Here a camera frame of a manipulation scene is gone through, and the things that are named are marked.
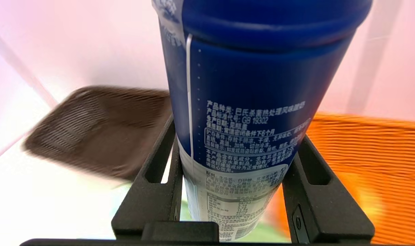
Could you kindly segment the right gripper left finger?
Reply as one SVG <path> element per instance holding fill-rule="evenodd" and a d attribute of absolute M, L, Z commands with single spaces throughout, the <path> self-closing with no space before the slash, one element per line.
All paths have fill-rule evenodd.
<path fill-rule="evenodd" d="M 116 240 L 218 240 L 214 222 L 181 222 L 183 170 L 173 118 L 111 220 Z"/>

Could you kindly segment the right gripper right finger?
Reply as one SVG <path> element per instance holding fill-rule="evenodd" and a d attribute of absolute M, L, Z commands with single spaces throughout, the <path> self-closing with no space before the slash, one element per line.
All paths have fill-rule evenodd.
<path fill-rule="evenodd" d="M 370 244 L 375 227 L 309 137 L 282 183 L 293 244 Z"/>

